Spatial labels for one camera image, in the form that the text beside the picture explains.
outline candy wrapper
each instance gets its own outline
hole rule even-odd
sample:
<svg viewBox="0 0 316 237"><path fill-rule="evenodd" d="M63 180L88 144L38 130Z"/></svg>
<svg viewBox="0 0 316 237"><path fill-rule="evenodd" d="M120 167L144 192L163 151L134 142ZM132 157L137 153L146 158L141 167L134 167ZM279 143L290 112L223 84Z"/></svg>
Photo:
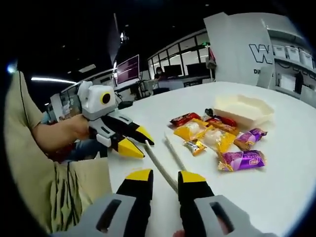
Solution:
<svg viewBox="0 0 316 237"><path fill-rule="evenodd" d="M224 132L213 126L208 127L197 137L198 139L201 139L205 145L220 153L226 152L236 138L235 135Z"/></svg>
<svg viewBox="0 0 316 237"><path fill-rule="evenodd" d="M189 148L193 156L200 154L206 146L199 139L193 139L192 141L187 141L184 145Z"/></svg>
<svg viewBox="0 0 316 237"><path fill-rule="evenodd" d="M191 141L198 134L203 132L206 129L207 125L207 122L203 122L202 120L194 118L185 125L178 127L176 130L174 130L173 133L186 141Z"/></svg>
<svg viewBox="0 0 316 237"><path fill-rule="evenodd" d="M229 132L235 136L237 136L239 134L239 129L237 127L233 127L233 126L230 126L228 124L224 124L223 122L219 121L216 118L211 118L211 119L207 120L206 122L208 122L209 126L212 125L212 126L219 128L225 132Z"/></svg>
<svg viewBox="0 0 316 237"><path fill-rule="evenodd" d="M201 119L201 117L196 113L188 113L186 115L172 119L170 123L172 123L176 127L180 127L192 119Z"/></svg>
<svg viewBox="0 0 316 237"><path fill-rule="evenodd" d="M265 158L260 151L227 152L219 154L218 169L223 171L236 171L265 166Z"/></svg>
<svg viewBox="0 0 316 237"><path fill-rule="evenodd" d="M238 146L242 151L248 151L257 141L259 141L263 136L266 135L267 132L264 132L259 128L255 128L238 137L234 141L234 144Z"/></svg>

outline white plastic tray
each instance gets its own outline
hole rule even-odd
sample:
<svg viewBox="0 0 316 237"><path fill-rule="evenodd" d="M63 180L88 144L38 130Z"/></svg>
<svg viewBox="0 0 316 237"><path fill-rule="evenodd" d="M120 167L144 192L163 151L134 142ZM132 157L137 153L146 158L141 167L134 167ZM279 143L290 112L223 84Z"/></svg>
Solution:
<svg viewBox="0 0 316 237"><path fill-rule="evenodd" d="M216 97L216 115L231 118L238 125L253 128L270 120L274 110L266 102L243 95Z"/></svg>

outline gold candy wrapper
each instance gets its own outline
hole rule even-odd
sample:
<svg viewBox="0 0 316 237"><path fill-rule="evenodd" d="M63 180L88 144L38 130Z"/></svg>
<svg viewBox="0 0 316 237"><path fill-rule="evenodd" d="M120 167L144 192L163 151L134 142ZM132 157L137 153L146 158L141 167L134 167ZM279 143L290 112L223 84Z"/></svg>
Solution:
<svg viewBox="0 0 316 237"><path fill-rule="evenodd" d="M189 148L193 156L200 154L206 146L199 139L193 139L192 141L187 141L184 145Z"/></svg>
<svg viewBox="0 0 316 237"><path fill-rule="evenodd" d="M205 145L216 152L224 153L236 139L236 136L213 126L208 127L197 136Z"/></svg>
<svg viewBox="0 0 316 237"><path fill-rule="evenodd" d="M185 141L191 141L195 139L197 135L202 133L207 125L207 122L194 118L185 125L178 127L173 133Z"/></svg>

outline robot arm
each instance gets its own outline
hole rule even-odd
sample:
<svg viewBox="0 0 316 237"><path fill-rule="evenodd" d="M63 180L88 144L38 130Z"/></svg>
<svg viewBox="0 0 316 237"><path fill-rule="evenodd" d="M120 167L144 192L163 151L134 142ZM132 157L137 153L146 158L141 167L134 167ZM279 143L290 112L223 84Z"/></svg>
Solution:
<svg viewBox="0 0 316 237"><path fill-rule="evenodd" d="M82 114L89 120L98 142L111 147L123 156L143 158L143 152L128 138L154 144L153 139L142 127L117 110L115 94L111 86L92 85L84 81L78 90Z"/></svg>

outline human arm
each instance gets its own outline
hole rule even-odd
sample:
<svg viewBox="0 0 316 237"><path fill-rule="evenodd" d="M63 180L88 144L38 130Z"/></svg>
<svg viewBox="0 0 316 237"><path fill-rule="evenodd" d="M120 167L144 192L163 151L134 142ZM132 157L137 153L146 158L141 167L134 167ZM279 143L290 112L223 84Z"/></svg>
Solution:
<svg viewBox="0 0 316 237"><path fill-rule="evenodd" d="M87 139L89 125L83 115L76 115L53 125L39 123L32 129L32 134L38 146L44 152L50 153L77 139Z"/></svg>

